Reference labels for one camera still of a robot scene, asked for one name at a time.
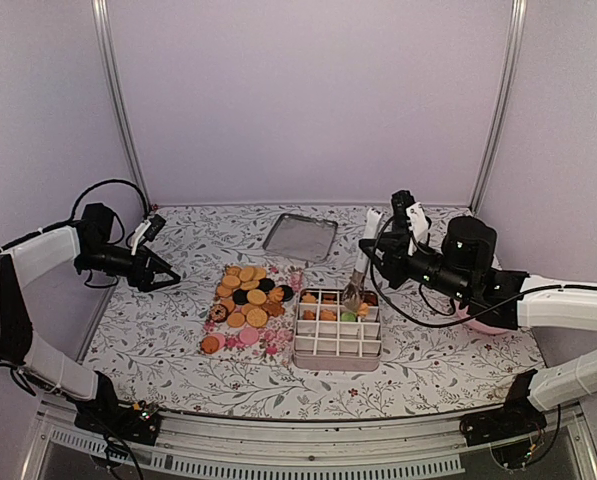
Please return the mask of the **orange leaf cookie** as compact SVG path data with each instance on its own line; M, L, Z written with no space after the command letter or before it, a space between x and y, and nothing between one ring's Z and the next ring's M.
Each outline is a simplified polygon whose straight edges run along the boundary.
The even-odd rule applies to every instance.
M301 298L301 302L307 304L316 304L317 298L312 294L306 294Z

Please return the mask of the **silver white tongs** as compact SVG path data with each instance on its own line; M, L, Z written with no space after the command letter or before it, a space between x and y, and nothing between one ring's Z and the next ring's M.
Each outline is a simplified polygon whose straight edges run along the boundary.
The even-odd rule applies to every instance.
M374 208L366 212L365 227L361 240L374 240L376 238L383 214ZM349 282L342 292L342 305L349 311L356 312L362 303L364 278L369 263L369 257L358 248L356 262L352 270Z

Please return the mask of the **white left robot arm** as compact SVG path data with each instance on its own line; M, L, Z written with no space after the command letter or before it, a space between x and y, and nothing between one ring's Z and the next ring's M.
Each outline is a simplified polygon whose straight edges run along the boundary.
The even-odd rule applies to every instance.
M180 282L180 275L148 246L165 225L162 216L147 214L125 245L111 238L115 221L109 207L93 203L80 217L70 216L0 247L0 369L8 370L31 395L43 389L65 397L106 434L119 433L127 423L112 381L46 337L49 323L40 314L71 312L68 294L54 292L46 303L39 296L41 283L68 266L78 274L122 280L141 293Z

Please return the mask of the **green sandwich cookie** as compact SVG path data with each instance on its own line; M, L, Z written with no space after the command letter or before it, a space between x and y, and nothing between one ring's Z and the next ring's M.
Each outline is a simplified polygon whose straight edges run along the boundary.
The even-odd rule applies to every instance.
M343 312L340 316L341 322L355 322L356 314L353 312Z

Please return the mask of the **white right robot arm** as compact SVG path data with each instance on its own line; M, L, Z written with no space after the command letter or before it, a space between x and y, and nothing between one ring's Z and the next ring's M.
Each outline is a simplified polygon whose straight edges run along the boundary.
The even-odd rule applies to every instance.
M571 283L493 267L496 231L481 220L450 220L440 250L424 244L425 221L407 233L381 230L363 238L371 274L390 287L407 280L441 293L466 310L465 322L503 329L560 327L597 332L597 283ZM555 367L518 375L495 427L515 436L543 412L597 392L597 349Z

